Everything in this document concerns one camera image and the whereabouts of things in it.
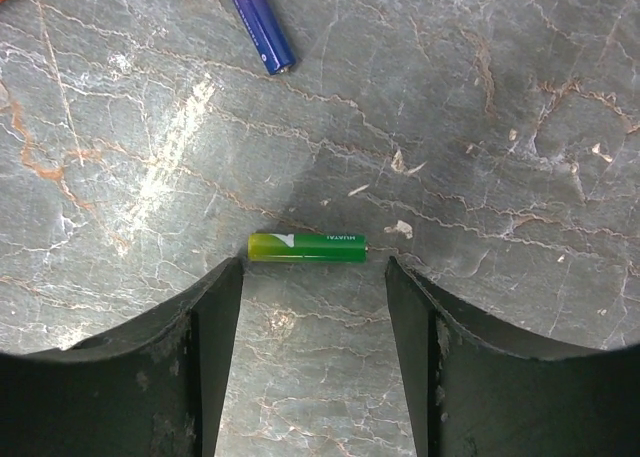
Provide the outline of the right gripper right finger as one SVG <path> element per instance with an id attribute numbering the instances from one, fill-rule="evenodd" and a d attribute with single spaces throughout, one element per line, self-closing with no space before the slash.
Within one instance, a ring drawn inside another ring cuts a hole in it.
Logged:
<path id="1" fill-rule="evenodd" d="M 390 259 L 385 270 L 420 456 L 635 456 L 639 349 L 505 322 Z"/>

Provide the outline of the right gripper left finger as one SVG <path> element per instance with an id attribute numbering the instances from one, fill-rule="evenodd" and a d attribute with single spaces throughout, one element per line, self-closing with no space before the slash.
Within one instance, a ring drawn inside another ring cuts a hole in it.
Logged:
<path id="1" fill-rule="evenodd" d="M 243 277 L 241 260 L 229 258 L 69 349 L 3 354 L 2 454 L 213 455 Z"/>

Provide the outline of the green battery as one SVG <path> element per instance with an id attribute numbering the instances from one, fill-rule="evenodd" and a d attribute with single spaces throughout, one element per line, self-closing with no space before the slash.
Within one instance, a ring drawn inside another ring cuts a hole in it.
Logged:
<path id="1" fill-rule="evenodd" d="M 364 236 L 346 234 L 254 233 L 247 245 L 253 262 L 364 263 L 367 251 Z"/>

